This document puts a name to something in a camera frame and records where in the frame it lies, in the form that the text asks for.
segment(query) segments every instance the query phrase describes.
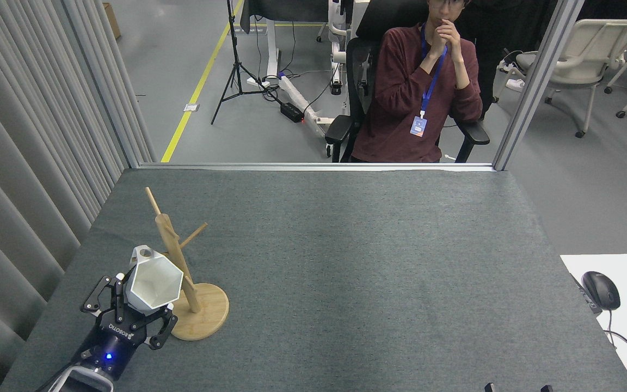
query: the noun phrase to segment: id badge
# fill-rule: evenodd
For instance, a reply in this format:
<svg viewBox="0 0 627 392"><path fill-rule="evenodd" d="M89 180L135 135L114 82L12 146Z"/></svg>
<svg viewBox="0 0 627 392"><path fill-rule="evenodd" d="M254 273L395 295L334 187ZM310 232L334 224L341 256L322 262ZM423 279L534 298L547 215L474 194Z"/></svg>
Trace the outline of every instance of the id badge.
<svg viewBox="0 0 627 392"><path fill-rule="evenodd" d="M425 133L425 126L427 125L426 119L421 119L418 116L415 116L415 120L413 120L413 126L410 128L410 133L415 136L422 137Z"/></svg>

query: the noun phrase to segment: maroon sweater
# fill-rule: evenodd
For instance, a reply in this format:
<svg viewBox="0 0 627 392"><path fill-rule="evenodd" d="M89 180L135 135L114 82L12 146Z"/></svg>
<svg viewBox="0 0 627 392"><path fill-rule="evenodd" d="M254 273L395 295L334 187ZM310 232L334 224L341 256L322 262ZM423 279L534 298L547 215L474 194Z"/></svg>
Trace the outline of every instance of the maroon sweater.
<svg viewBox="0 0 627 392"><path fill-rule="evenodd" d="M461 54L470 84L456 89L456 72L448 45L425 112L425 133L418 137L410 133L410 128L415 116L420 116L422 94L430 87L437 65L430 75L420 68L423 60L420 25L388 30L379 52L374 97L359 130L353 156L369 162L438 161L442 151L436 142L446 116L451 114L458 121L477 121L483 107L476 48L462 39Z"/></svg>

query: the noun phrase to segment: black chair backrest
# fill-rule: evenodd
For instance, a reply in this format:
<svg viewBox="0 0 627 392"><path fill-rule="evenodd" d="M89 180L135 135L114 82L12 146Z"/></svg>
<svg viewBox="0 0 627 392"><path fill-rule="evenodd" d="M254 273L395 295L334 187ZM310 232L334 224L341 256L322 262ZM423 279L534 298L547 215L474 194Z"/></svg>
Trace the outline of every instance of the black chair backrest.
<svg viewBox="0 0 627 392"><path fill-rule="evenodd" d="M393 27L412 27L427 20L426 0L370 0L356 35L378 40Z"/></svg>
<svg viewBox="0 0 627 392"><path fill-rule="evenodd" d="M365 40L363 38L353 38L345 48L350 117L353 119L353 127L348 136L348 144L340 159L341 162L349 161L359 127L364 122L371 99L374 97L376 63L380 48L380 40Z"/></svg>

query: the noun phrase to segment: chair armrest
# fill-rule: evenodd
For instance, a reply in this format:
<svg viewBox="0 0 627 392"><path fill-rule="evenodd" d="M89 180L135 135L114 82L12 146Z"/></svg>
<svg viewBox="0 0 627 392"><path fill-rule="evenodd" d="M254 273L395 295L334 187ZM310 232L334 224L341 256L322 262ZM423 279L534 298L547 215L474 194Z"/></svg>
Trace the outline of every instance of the chair armrest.
<svg viewBox="0 0 627 392"><path fill-rule="evenodd" d="M466 163L468 155L471 154L473 146L476 144L490 143L490 137L485 133L482 122L459 122L456 121L458 129L463 133L463 144L456 155L456 163Z"/></svg>
<svg viewBox="0 0 627 392"><path fill-rule="evenodd" d="M353 118L339 114L325 132L326 143L341 144L348 137L351 129L353 129Z"/></svg>
<svg viewBox="0 0 627 392"><path fill-rule="evenodd" d="M482 146L483 144L490 143L490 137L485 133L485 129L483 128L483 123L480 121L476 122L462 122L456 121L456 125L458 129L461 130L465 139L471 144L478 144Z"/></svg>

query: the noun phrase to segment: wooden stand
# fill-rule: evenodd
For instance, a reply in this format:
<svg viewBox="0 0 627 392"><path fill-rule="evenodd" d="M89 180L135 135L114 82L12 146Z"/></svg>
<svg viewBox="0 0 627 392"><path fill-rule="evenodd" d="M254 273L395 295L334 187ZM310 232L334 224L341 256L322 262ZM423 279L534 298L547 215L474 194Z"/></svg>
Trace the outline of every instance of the wooden stand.
<svg viewBox="0 0 627 392"><path fill-rule="evenodd" d="M200 234L207 227L207 223L202 224L185 238L184 242L179 243L180 238L174 231L171 219L167 214L161 213L151 189L147 187L144 190L156 213L154 222L168 250L168 258L183 273L181 297L174 301L173 309L174 315L178 316L179 320L172 335L182 340L204 339L217 332L229 314L229 298L224 290L210 283L193 283L182 253L182 248Z"/></svg>

